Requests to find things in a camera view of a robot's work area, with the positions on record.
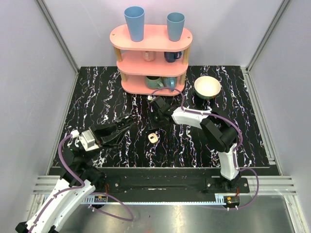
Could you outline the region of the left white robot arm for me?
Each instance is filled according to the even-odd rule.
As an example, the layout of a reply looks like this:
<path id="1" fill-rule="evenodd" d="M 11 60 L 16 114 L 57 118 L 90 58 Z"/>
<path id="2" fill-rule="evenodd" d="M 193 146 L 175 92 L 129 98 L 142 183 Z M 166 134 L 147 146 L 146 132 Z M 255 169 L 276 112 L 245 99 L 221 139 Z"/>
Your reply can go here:
<path id="1" fill-rule="evenodd" d="M 66 172 L 57 180 L 52 192 L 35 215 L 28 221 L 20 222 L 15 230 L 18 233 L 57 233 L 88 196 L 114 199 L 114 196 L 107 193 L 109 183 L 106 182 L 106 175 L 88 163 L 95 151 L 117 146 L 132 124 L 130 117 L 121 117 L 112 123 L 92 125 L 82 133 L 73 130 L 62 139 L 58 146 L 58 155 Z M 78 138 L 82 146 L 68 165 L 62 155 L 62 147 L 70 138 Z"/>

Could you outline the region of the cream earbud charging case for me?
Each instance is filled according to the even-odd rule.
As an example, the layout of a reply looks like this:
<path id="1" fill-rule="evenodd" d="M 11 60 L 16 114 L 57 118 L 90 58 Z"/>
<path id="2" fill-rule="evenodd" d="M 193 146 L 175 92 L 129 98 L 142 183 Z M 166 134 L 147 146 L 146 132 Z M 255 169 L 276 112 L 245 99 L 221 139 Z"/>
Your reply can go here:
<path id="1" fill-rule="evenodd" d="M 150 143 L 155 144 L 159 141 L 157 132 L 148 134 L 148 140 Z"/>

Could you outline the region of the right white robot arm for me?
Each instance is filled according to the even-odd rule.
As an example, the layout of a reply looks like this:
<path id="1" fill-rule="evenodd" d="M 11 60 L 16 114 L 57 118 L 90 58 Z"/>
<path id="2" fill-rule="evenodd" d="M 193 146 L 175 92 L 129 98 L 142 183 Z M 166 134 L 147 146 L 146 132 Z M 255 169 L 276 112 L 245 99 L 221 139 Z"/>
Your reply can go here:
<path id="1" fill-rule="evenodd" d="M 209 148 L 216 150 L 221 171 L 216 179 L 215 189 L 233 192 L 238 187 L 241 177 L 236 147 L 241 134 L 228 116 L 222 112 L 200 111 L 182 107 L 165 107 L 163 110 L 149 110 L 150 129 L 159 129 L 167 124 L 187 125 L 201 129 L 207 139 Z"/>

